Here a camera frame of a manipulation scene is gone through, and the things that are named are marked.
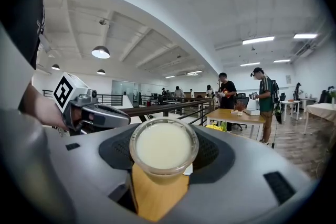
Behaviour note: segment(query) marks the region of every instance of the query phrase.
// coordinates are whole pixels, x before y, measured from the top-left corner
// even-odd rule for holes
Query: yellow object
[[[210,129],[215,129],[215,130],[218,130],[218,131],[224,131],[222,127],[218,127],[216,125],[207,125],[206,126],[207,128],[210,128]]]

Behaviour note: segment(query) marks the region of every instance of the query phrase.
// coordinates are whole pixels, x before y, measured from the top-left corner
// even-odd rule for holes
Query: office chair
[[[242,98],[242,97],[246,97],[245,93],[238,93],[237,94],[237,98]]]
[[[249,98],[249,97],[246,97],[246,96],[245,96],[245,97],[237,97],[237,98],[235,98],[235,103],[240,102],[240,103],[244,104],[245,107],[247,107],[247,104],[248,104],[249,101],[250,101],[250,98]],[[241,131],[243,130],[243,128],[241,127],[242,125],[245,126],[245,129],[247,128],[247,125],[246,125],[246,124],[233,123],[232,126],[233,126],[233,125],[237,125],[237,126],[239,126]]]

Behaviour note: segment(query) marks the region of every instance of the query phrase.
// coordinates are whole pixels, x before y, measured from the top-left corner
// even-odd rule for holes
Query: ceiling light
[[[195,74],[195,73],[201,73],[202,71],[195,71],[195,72],[189,72],[187,74]]]
[[[106,73],[105,73],[105,71],[104,71],[103,69],[99,69],[99,70],[97,71],[97,74],[105,75]]]
[[[254,65],[258,65],[260,64],[260,62],[252,62],[252,63],[243,63],[242,65],[240,65],[241,67],[245,67],[245,66],[254,66]]]
[[[274,62],[290,62],[290,59],[286,59],[286,60],[276,60]]]
[[[274,40],[274,36],[247,39],[247,40],[243,40],[243,45],[258,43],[258,42],[263,42],[263,41],[272,41],[272,40]]]
[[[58,64],[54,64],[51,68],[55,69],[55,70],[59,70],[59,65]]]
[[[317,34],[296,34],[294,38],[316,38]]]
[[[94,48],[92,50],[92,55],[100,59],[110,58],[110,52],[104,46],[97,46],[96,48]]]

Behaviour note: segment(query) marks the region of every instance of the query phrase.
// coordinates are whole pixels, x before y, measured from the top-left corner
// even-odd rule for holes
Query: black t-shirt
[[[220,89],[221,92],[223,92],[223,91],[225,92],[225,90],[228,91],[228,92],[236,92],[237,91],[234,83],[230,80],[228,80],[227,83],[222,82],[222,84],[220,85],[220,88],[221,88]],[[226,97],[226,96],[222,97],[222,102],[223,101],[224,102],[233,102],[233,100],[234,100],[234,95],[230,95],[229,98]]]
[[[44,30],[43,0],[3,0],[1,22],[13,43],[36,69],[40,44],[39,34]]]

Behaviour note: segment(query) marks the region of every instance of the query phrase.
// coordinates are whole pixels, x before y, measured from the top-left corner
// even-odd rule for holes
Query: black slot
[[[80,145],[77,143],[73,143],[73,144],[66,145],[65,147],[67,148],[68,151],[71,151],[71,150],[74,150],[75,148],[80,147]]]
[[[295,194],[294,189],[279,172],[264,174],[264,178],[280,204]]]

